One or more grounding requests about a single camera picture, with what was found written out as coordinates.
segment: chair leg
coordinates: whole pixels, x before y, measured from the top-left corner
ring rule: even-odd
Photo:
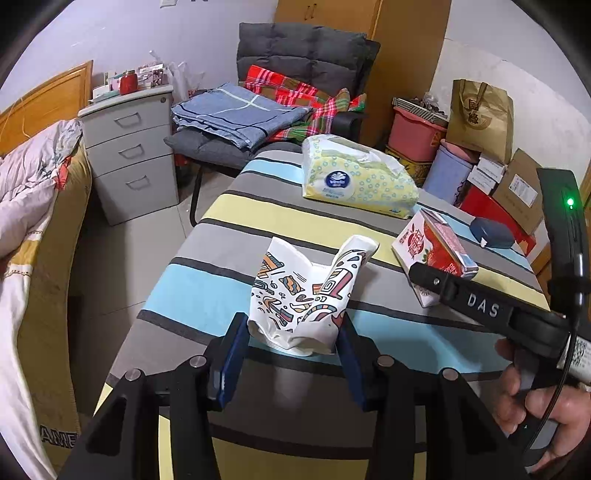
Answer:
[[[201,180],[203,178],[203,165],[199,166],[199,172],[195,177],[195,186],[193,187],[193,196],[191,197],[191,209],[189,210],[189,222],[192,226],[197,225],[195,220],[195,211],[197,210],[197,201],[199,200],[199,189],[201,188]]]

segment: blue brand logo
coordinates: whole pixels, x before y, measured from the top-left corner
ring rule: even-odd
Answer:
[[[351,178],[344,171],[337,170],[329,173],[326,176],[324,182],[326,183],[327,187],[333,189],[344,189],[349,185],[349,183],[351,183]]]

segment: human hand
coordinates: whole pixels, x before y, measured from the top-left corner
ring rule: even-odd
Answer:
[[[495,349],[501,357],[513,361],[515,351],[509,340],[497,341]],[[501,375],[500,384],[501,394],[496,400],[493,416],[506,434],[516,431],[517,426],[525,420],[525,408],[532,415],[542,418],[555,389],[550,387],[530,391],[525,398],[525,408],[523,408],[514,398],[521,385],[521,374],[515,365],[511,364],[505,369]],[[565,385],[550,418],[560,425],[550,447],[535,464],[532,472],[570,453],[583,440],[591,419],[591,396],[578,388]]]

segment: tile floor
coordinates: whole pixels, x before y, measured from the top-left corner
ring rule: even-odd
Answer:
[[[225,175],[203,176],[196,218],[232,182]],[[189,235],[193,185],[179,192],[177,206],[109,226],[94,199],[80,233],[70,296],[75,324],[70,361],[78,410],[90,415],[125,335],[169,260]]]

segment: metal screw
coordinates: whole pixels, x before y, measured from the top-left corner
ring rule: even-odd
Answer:
[[[191,360],[189,360],[189,365],[191,365],[191,367],[193,367],[193,368],[202,367],[206,363],[207,363],[207,358],[205,358],[203,355],[194,356]]]
[[[137,369],[137,368],[132,368],[131,370],[127,370],[127,372],[125,372],[125,379],[129,380],[130,382],[133,382],[134,380],[137,380],[142,374],[142,371]]]
[[[390,368],[394,365],[394,358],[389,355],[380,355],[378,357],[378,365],[384,368]]]
[[[460,376],[460,374],[457,371],[455,371],[453,368],[446,368],[443,371],[443,378],[445,378],[446,380],[449,380],[450,382],[455,382],[459,376]]]

